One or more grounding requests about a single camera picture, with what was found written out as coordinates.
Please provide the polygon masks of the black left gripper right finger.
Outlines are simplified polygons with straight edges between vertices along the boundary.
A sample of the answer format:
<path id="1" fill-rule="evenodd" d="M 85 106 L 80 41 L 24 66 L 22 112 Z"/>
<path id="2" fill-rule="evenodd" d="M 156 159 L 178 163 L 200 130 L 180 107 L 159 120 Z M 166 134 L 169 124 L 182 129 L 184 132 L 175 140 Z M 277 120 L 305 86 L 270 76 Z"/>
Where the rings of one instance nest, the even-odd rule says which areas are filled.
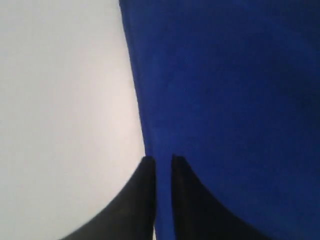
<path id="1" fill-rule="evenodd" d="M 171 202 L 177 240 L 251 240 L 253 230 L 201 183 L 182 156 L 171 160 Z"/>

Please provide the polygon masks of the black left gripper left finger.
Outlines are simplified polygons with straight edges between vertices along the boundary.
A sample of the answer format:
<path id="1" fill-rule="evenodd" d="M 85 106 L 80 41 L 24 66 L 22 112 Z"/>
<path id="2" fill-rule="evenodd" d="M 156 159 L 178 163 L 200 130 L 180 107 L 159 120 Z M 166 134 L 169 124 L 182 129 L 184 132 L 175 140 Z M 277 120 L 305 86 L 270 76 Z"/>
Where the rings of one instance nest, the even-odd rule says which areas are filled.
<path id="1" fill-rule="evenodd" d="M 156 163 L 142 158 L 114 199 L 65 240 L 151 240 L 156 216 Z"/>

